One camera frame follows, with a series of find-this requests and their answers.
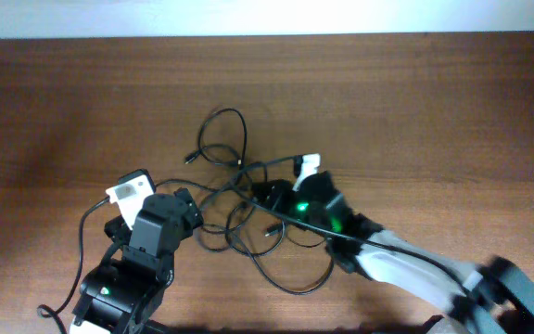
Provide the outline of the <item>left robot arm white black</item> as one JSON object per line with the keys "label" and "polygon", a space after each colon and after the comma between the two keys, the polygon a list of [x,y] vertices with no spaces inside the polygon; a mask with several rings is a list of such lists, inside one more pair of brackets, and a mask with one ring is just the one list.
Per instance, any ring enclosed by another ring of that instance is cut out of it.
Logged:
{"label": "left robot arm white black", "polygon": [[69,332],[166,333],[151,316],[174,280],[174,253],[202,226],[202,214],[183,187],[134,207],[127,198],[117,203],[121,216],[105,225],[113,244],[85,276]]}

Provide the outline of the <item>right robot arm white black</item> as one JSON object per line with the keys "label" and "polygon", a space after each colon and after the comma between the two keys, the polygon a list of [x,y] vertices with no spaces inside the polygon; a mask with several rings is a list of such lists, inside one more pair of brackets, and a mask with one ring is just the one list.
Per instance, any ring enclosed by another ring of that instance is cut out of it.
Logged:
{"label": "right robot arm white black", "polygon": [[534,333],[534,282],[511,261],[461,262],[416,247],[354,211],[330,173],[298,185],[278,179],[251,188],[265,211],[325,237],[348,273],[393,285],[437,307],[463,333]]}

